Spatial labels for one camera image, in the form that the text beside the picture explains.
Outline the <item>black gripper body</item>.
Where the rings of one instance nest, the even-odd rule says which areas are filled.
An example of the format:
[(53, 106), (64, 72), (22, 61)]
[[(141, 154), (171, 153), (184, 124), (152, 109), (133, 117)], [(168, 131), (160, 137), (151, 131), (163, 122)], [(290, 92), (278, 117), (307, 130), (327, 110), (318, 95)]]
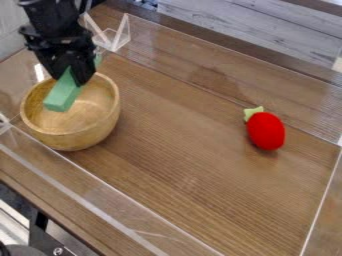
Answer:
[(38, 60), (89, 58), (92, 32), (79, 23), (81, 12), (75, 0), (18, 0), (28, 17), (18, 33)]

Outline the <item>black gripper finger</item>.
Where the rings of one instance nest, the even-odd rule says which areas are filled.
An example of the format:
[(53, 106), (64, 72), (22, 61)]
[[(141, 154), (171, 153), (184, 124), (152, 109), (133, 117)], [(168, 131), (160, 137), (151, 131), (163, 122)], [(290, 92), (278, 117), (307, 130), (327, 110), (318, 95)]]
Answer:
[(95, 58), (93, 51), (68, 51), (71, 76), (77, 87), (88, 82), (96, 71)]
[(55, 80), (69, 66), (68, 56), (63, 51), (38, 51), (36, 57)]

